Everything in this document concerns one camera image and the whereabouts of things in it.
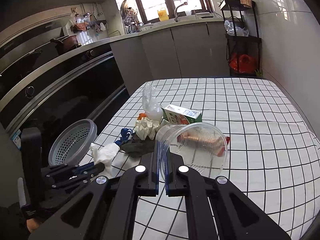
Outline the person's left hand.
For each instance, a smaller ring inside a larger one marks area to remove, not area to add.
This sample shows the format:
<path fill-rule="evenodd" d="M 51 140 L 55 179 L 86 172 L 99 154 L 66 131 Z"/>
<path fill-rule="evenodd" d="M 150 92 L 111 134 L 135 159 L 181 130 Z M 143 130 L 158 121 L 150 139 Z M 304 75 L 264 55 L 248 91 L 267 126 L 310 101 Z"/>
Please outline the person's left hand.
<path fill-rule="evenodd" d="M 35 218 L 27 220 L 27 228 L 28 228 L 30 233 L 32 233 L 36 229 L 38 229 L 41 224 L 42 223 L 40 221 L 36 220 Z"/>

